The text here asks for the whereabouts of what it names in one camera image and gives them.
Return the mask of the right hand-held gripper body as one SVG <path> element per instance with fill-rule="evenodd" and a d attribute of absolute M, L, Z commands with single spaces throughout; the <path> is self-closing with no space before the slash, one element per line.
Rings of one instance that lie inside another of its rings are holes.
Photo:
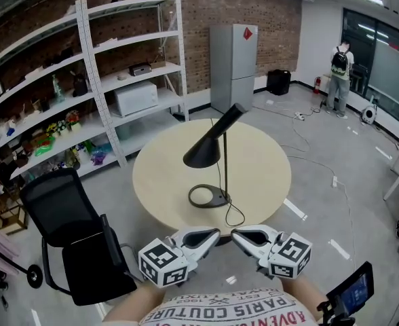
<path fill-rule="evenodd" d="M 296 233 L 284 242 L 276 241 L 270 251 L 258 260 L 260 269 L 269 276 L 296 279 L 311 259 L 312 243 Z"/>

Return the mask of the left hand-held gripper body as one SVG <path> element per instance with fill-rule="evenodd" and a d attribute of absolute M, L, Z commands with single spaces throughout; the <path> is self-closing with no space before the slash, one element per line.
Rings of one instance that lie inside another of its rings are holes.
<path fill-rule="evenodd" d="M 197 257 L 188 254 L 185 241 L 199 232 L 179 231 L 165 240 L 156 238 L 139 253 L 139 270 L 158 288 L 166 288 L 188 280 L 198 267 Z"/>

